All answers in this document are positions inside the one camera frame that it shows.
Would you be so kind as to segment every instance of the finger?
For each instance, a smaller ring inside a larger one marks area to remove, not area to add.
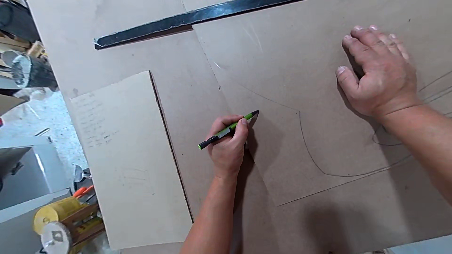
[[[372,32],[388,47],[389,51],[394,55],[402,56],[402,53],[399,51],[397,44],[389,38],[385,33],[380,31],[376,25],[372,25],[369,27]]]
[[[342,45],[361,66],[377,58],[377,54],[371,48],[362,44],[358,39],[353,38],[350,35],[344,37]]]
[[[339,67],[336,71],[336,77],[338,78],[339,85],[347,96],[357,92],[359,87],[358,78],[351,69],[345,66]]]
[[[355,26],[351,31],[351,35],[380,55],[390,53],[388,47],[368,28],[364,29],[361,26]]]
[[[402,54],[403,58],[405,58],[405,60],[406,60],[407,62],[409,62],[409,61],[410,61],[410,55],[408,54],[408,51],[406,50],[405,45],[403,44],[403,42],[402,42],[401,40],[399,40],[399,39],[397,38],[397,36],[396,36],[395,34],[393,34],[393,33],[391,33],[391,34],[389,35],[389,38],[390,38],[393,42],[396,43],[397,48],[399,49],[399,51],[400,51],[400,53]]]
[[[242,118],[243,118],[242,115],[229,115],[229,116],[218,117],[213,122],[212,128],[210,129],[209,134],[207,135],[206,139],[212,137],[213,135],[217,134],[219,131],[221,131],[224,128],[228,127],[229,125],[239,121]]]
[[[232,137],[230,144],[239,147],[245,144],[246,138],[248,137],[248,121],[242,118],[235,127],[235,133]]]

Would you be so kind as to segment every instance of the left hand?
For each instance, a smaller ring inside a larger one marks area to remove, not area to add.
[[[207,147],[210,158],[215,165],[215,176],[222,179],[237,177],[245,152],[245,141],[248,137],[248,122],[242,115],[219,117],[213,122],[206,137],[206,139],[210,138],[237,121],[234,136],[226,136]]]

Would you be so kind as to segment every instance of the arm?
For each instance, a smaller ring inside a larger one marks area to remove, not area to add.
[[[210,138],[237,121],[233,137],[224,137],[208,147],[215,176],[180,254],[229,254],[235,187],[243,161],[248,122],[240,115],[218,118],[207,136]]]
[[[356,26],[342,44],[365,73],[358,80],[345,66],[336,71],[353,108],[401,140],[452,204],[452,120],[417,97],[416,70],[402,42],[375,26]]]

